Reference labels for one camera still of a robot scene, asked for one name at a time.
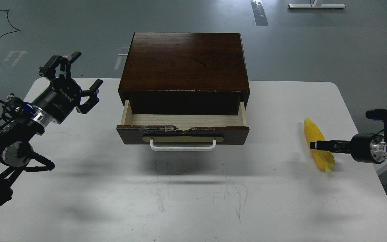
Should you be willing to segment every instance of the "robotic arm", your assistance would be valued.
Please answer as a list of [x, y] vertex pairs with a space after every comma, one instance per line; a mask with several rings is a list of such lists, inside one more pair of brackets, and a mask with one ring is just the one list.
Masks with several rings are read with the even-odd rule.
[[[11, 199], [10, 187], [23, 171], [46, 171], [55, 167], [52, 161], [34, 152], [29, 140], [36, 134], [42, 135], [50, 122], [62, 123], [74, 108], [86, 114], [99, 102], [97, 94], [102, 80], [96, 80], [89, 90], [82, 90], [71, 78], [71, 64], [80, 55], [80, 52], [65, 57], [54, 55], [40, 67], [40, 76], [50, 84], [32, 103], [25, 103], [12, 94], [6, 102], [0, 100], [4, 109], [1, 119], [6, 121], [0, 126], [0, 162], [8, 166], [0, 174], [0, 206]], [[56, 78], [58, 66], [61, 74]], [[86, 96], [88, 100], [80, 104], [80, 99]], [[31, 159], [44, 166], [28, 167]]]
[[355, 161], [381, 164], [387, 157], [387, 109], [374, 109], [365, 113], [368, 119], [384, 123], [383, 135], [358, 133], [350, 141], [330, 140], [310, 143], [310, 149], [351, 154]]

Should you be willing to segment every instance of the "wood grain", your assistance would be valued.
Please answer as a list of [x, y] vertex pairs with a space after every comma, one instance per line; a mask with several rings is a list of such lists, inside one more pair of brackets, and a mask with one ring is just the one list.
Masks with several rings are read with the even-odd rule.
[[236, 115], [250, 92], [241, 35], [135, 33], [118, 90], [134, 113]]

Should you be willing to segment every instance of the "dark wood top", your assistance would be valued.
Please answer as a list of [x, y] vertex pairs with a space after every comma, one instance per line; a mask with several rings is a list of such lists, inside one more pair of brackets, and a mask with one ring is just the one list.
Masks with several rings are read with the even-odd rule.
[[119, 90], [249, 92], [241, 35], [135, 33]]

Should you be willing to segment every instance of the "drawer front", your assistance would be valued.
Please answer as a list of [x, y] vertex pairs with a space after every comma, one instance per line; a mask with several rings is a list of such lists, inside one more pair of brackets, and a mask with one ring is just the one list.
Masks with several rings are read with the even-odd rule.
[[209, 139], [212, 141], [215, 138], [217, 144], [242, 145], [246, 141], [249, 127], [193, 127], [189, 130], [179, 130], [170, 125], [118, 125], [117, 132], [125, 144], [149, 144], [150, 138], [153, 137], [159, 144], [206, 144]]
[[148, 144], [156, 137], [156, 142], [171, 144], [202, 144], [215, 138], [218, 144], [242, 145], [249, 133], [243, 102], [237, 115], [151, 115], [133, 114], [127, 100], [116, 129], [125, 144]]

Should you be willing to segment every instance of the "open drawer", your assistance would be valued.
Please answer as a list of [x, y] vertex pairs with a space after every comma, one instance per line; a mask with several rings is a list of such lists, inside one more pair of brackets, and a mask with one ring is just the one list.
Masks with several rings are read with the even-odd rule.
[[160, 144], [242, 145], [249, 127], [244, 103], [237, 115], [160, 115], [133, 114], [125, 101], [122, 121], [117, 132], [125, 144], [149, 144], [151, 138]]
[[136, 32], [118, 92], [125, 144], [242, 145], [249, 133], [240, 34]]

